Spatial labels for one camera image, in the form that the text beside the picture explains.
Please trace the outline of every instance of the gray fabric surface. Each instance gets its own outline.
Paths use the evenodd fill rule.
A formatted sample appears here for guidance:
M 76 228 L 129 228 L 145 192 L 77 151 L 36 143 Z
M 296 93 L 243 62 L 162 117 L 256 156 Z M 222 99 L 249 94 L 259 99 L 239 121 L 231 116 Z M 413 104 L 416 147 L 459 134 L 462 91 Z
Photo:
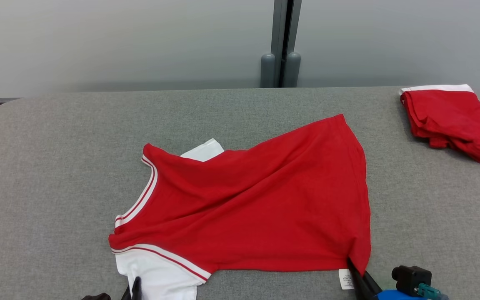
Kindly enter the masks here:
M 224 148 L 250 148 L 339 113 L 368 162 L 368 271 L 394 288 L 392 268 L 417 265 L 452 300 L 480 299 L 480 165 L 414 139 L 397 92 L 77 93 L 0 106 L 0 299 L 121 297 L 126 280 L 107 237 L 148 180 L 145 143 L 174 154 L 211 137 Z M 337 271 L 220 271 L 198 288 L 199 300 L 353 298 Z

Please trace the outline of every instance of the red tank top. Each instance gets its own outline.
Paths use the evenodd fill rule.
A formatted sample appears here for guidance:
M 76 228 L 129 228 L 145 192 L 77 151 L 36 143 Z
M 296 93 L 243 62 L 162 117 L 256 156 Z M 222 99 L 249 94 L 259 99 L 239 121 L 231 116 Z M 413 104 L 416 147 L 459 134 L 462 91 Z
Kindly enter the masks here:
M 335 270 L 347 258 L 366 269 L 366 162 L 343 115 L 204 162 L 147 144 L 142 161 L 152 175 L 116 218 L 117 255 L 144 251 L 203 283 L 217 270 Z

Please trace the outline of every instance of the gray wall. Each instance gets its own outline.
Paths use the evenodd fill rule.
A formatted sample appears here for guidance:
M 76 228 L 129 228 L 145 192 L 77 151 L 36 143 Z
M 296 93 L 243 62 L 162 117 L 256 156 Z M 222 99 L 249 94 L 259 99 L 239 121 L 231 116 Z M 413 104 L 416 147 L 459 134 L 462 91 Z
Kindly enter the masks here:
M 0 0 L 0 97 L 259 87 L 272 0 Z
M 302 0 L 299 87 L 480 89 L 480 0 Z

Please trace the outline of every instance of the white trim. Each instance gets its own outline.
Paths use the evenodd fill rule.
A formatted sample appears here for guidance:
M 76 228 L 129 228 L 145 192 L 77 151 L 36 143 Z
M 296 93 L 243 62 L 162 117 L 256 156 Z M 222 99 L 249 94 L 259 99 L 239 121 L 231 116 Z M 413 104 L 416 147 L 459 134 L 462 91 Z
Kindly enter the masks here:
M 158 171 L 155 165 L 153 165 L 153 163 L 150 162 L 149 159 L 145 157 L 145 155 L 142 156 L 142 161 L 143 163 L 151 167 L 151 176 L 149 177 L 149 181 L 143 189 L 142 193 L 140 194 L 138 200 L 133 204 L 133 206 L 123 215 L 116 216 L 116 219 L 114 221 L 114 228 L 122 224 L 126 224 L 127 222 L 132 220 L 141 211 L 141 209 L 143 209 L 143 207 L 153 194 L 153 190 L 155 189 L 158 180 Z
M 112 253 L 114 253 L 116 255 L 120 255 L 120 254 L 125 253 L 127 251 L 146 251 L 146 250 L 148 250 L 147 251 L 148 253 L 151 252 L 151 253 L 155 253 L 155 255 L 158 254 L 157 255 L 158 257 L 161 257 L 162 259 L 167 260 L 171 263 L 172 262 L 175 263 L 176 266 L 179 266 L 184 271 L 190 273 L 196 279 L 200 280 L 203 283 L 205 283 L 206 279 L 208 279 L 211 275 L 211 273 L 208 273 L 204 269 L 196 266 L 195 264 L 192 264 L 192 262 L 190 262 L 188 260 L 185 260 L 181 256 L 179 256 L 177 254 L 174 254 L 174 253 L 171 253 L 171 252 L 169 252 L 167 250 L 164 250 L 161 247 L 157 247 L 155 245 L 136 244 L 134 246 L 126 247 L 125 249 L 120 249 L 120 250 L 111 248 Z
M 126 251 L 115 258 L 118 272 L 127 277 L 129 290 L 136 277 L 141 278 L 143 300 L 196 300 L 197 286 L 204 283 L 177 264 L 149 251 Z
M 424 90 L 440 90 L 440 91 L 458 91 L 458 92 L 472 92 L 472 88 L 467 84 L 461 85 L 421 85 L 419 87 L 405 87 L 400 89 L 400 95 L 409 91 L 424 91 Z

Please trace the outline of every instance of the gray table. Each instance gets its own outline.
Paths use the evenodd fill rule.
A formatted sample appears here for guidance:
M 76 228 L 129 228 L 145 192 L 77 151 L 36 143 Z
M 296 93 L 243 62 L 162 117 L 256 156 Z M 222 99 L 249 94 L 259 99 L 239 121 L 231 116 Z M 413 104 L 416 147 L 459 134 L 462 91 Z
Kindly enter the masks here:
M 121 297 L 107 241 L 147 183 L 152 143 L 250 148 L 343 113 L 366 152 L 369 272 L 418 265 L 453 300 L 480 299 L 480 165 L 409 132 L 398 87 L 74 93 L 0 106 L 0 299 Z M 337 271 L 220 271 L 198 299 L 345 300 Z

